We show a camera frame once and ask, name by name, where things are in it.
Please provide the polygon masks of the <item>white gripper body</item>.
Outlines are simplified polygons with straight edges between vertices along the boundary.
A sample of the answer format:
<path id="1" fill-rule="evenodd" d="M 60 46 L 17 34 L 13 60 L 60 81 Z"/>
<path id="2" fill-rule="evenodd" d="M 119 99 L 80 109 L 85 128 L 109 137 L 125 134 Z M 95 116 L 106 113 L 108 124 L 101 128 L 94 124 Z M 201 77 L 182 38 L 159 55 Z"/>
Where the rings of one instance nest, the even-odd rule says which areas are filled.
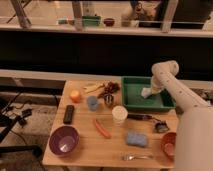
<path id="1" fill-rule="evenodd" d="M 162 84 L 155 78 L 151 78 L 151 93 L 153 95 L 159 94 L 163 90 Z"/>

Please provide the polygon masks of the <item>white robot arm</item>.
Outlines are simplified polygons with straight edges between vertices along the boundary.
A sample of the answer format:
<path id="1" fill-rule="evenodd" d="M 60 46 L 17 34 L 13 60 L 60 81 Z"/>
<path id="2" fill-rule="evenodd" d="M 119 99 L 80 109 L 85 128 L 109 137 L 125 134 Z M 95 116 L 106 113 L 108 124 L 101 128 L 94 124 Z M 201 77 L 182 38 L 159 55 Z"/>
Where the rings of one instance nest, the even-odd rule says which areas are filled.
<path id="1" fill-rule="evenodd" d="M 175 75 L 176 61 L 152 66 L 151 87 L 165 88 L 183 110 L 177 128 L 174 171 L 213 171 L 213 105 L 210 105 Z"/>

